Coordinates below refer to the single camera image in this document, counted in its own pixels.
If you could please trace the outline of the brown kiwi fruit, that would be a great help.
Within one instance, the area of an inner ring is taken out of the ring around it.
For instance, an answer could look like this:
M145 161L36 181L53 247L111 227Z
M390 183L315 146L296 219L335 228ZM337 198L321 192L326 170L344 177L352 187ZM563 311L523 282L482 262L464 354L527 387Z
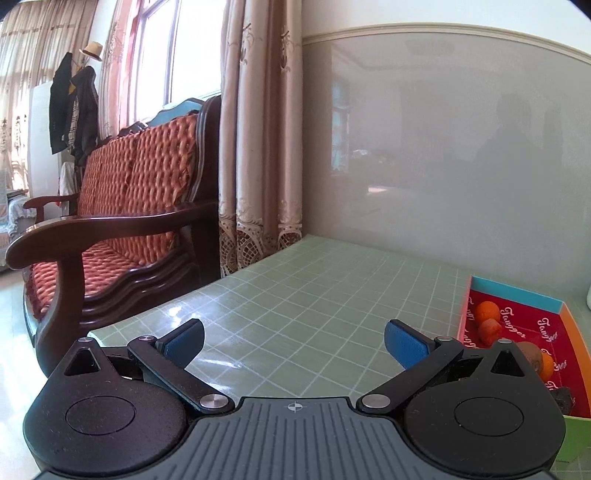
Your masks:
M540 373L543 370L543 355L541 349L534 343L523 341L518 342L517 347L526 357L533 369Z

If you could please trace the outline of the orange tangerine front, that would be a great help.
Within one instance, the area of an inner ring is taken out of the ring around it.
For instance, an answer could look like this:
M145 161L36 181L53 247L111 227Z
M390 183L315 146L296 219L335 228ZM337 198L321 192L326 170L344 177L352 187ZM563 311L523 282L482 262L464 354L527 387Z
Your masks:
M548 382L554 374L553 357L546 351L541 351L542 362L538 374L543 382Z

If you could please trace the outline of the orange tangerine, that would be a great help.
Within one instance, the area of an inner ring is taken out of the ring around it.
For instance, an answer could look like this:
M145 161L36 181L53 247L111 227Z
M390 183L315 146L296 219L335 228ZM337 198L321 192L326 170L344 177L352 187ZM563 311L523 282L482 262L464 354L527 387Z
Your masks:
M501 313L496 303L492 301L483 301L477 305L474 317L478 324L482 324L487 320L495 320L499 322L501 319Z
M503 327L494 318L489 318L483 321L478 326L478 336L481 343L489 348L503 335Z
M543 382L548 382L554 374L553 357L546 351L541 351L542 362L538 374Z

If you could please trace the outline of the large dark water caltrop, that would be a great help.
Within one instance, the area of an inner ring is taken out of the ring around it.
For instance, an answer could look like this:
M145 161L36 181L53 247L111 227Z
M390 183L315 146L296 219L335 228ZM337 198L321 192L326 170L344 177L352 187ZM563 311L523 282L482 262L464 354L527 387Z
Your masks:
M569 415L574 406L571 390L568 387L560 387L550 391L552 398L558 405L563 415Z

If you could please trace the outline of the red colourful cardboard box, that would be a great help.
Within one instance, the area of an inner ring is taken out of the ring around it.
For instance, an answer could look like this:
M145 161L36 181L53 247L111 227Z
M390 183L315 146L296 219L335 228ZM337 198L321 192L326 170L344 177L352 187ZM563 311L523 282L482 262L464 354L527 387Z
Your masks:
M460 317L457 338L469 348L486 348L479 334L478 306L495 304L505 338L537 345L554 361L546 387L570 389L573 401L565 416L566 436L557 459L572 462L590 447L590 355L567 304L516 286L472 276Z

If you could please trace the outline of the wooden sofa orange cushions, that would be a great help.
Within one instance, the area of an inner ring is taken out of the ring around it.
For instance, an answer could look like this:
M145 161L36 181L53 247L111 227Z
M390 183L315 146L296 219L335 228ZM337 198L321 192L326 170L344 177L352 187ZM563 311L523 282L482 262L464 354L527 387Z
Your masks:
M220 122L215 96L109 139L87 159L75 213L10 244L44 374L78 338L219 278Z

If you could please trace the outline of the beige patterned curtain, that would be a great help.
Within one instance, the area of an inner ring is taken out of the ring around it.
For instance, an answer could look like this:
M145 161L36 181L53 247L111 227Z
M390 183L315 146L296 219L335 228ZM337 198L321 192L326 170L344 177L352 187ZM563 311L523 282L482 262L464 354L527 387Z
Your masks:
M222 275L301 240L302 19L300 1L225 5L218 167Z

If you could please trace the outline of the black hanging jacket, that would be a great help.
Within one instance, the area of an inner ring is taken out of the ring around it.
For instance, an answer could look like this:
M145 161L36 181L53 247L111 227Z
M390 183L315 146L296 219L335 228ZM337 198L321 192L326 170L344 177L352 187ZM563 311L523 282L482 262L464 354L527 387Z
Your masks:
M49 139L53 154L67 150L74 164L84 167L98 140L98 95L95 70L82 67L72 74L73 55L67 52L50 87Z

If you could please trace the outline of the pink sheer curtain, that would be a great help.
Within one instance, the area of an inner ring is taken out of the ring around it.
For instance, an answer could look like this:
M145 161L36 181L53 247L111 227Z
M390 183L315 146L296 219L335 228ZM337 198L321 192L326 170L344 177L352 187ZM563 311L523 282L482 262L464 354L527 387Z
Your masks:
M98 89L100 139L115 136L132 123L128 108L140 4L139 0L117 1L115 4Z

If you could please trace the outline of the straw hat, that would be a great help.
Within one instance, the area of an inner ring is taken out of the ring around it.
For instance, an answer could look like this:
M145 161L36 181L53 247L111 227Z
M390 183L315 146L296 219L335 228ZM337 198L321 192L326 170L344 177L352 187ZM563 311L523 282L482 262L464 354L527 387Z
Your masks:
M88 42L79 52L90 59L102 61L103 45L97 41Z

